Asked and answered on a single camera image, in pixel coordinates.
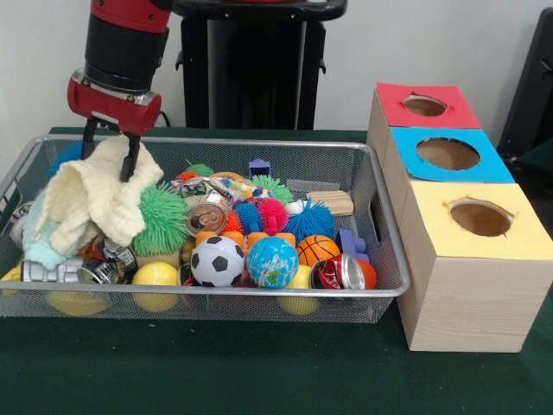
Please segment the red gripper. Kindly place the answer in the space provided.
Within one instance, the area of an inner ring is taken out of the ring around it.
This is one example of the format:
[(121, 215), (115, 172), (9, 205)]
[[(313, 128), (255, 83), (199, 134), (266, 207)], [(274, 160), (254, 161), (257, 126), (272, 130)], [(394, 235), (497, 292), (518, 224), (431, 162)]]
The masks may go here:
[(81, 68), (75, 70), (67, 87), (67, 103), (74, 112), (88, 118), (83, 130), (81, 157), (95, 149), (98, 120), (115, 125), (128, 139), (129, 151), (123, 160), (120, 181), (134, 174), (141, 138), (152, 130), (159, 117), (162, 97), (158, 93), (123, 93), (92, 83)]

